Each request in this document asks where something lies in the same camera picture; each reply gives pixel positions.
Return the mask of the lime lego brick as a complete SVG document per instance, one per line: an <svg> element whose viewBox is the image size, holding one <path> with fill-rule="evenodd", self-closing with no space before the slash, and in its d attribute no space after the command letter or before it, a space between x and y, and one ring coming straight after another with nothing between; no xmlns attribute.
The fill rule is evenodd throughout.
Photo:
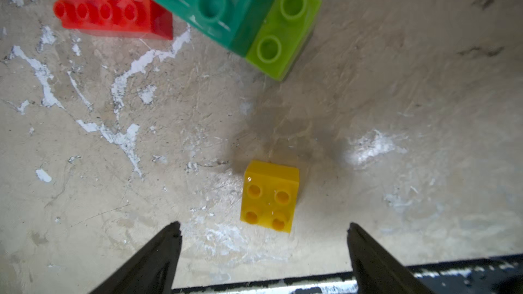
<svg viewBox="0 0 523 294"><path fill-rule="evenodd" d="M246 60L282 81L311 34L321 4L322 0L274 0Z"/></svg>

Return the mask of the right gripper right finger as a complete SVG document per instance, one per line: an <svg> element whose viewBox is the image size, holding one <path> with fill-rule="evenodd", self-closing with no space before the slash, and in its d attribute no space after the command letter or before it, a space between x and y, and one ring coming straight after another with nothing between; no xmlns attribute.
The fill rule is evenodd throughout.
<svg viewBox="0 0 523 294"><path fill-rule="evenodd" d="M350 224L347 245L359 293L432 293L359 224Z"/></svg>

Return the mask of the red 2x4 lego brick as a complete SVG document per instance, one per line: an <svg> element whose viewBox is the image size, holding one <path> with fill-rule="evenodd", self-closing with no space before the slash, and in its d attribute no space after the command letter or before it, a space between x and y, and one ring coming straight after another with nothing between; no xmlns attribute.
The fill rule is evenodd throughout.
<svg viewBox="0 0 523 294"><path fill-rule="evenodd" d="M104 37L173 39L172 13L153 0L57 0L65 29Z"/></svg>

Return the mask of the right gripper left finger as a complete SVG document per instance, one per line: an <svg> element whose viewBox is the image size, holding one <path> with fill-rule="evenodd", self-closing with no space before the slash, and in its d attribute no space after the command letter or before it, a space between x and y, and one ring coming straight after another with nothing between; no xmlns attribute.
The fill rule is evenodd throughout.
<svg viewBox="0 0 523 294"><path fill-rule="evenodd" d="M183 237L181 224L165 226L93 293L171 293Z"/></svg>

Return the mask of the yellow lego brick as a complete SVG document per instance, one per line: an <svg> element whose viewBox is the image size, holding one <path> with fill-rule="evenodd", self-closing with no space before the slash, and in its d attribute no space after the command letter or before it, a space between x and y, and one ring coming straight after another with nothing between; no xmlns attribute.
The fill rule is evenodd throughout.
<svg viewBox="0 0 523 294"><path fill-rule="evenodd" d="M290 233L299 185L298 168L252 160L244 175L241 221Z"/></svg>

